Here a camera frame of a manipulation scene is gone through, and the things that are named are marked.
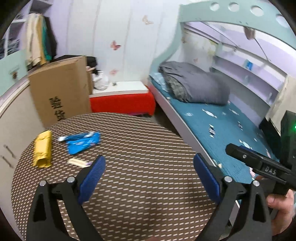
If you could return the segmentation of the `person's right hand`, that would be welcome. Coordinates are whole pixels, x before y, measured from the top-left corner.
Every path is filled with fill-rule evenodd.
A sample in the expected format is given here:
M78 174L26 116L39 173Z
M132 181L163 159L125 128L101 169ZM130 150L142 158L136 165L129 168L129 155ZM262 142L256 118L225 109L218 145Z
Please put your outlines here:
M269 194L266 198L269 208L276 209L277 215L271 221L273 236L284 232L292 223L295 215L294 192L289 189L286 195Z

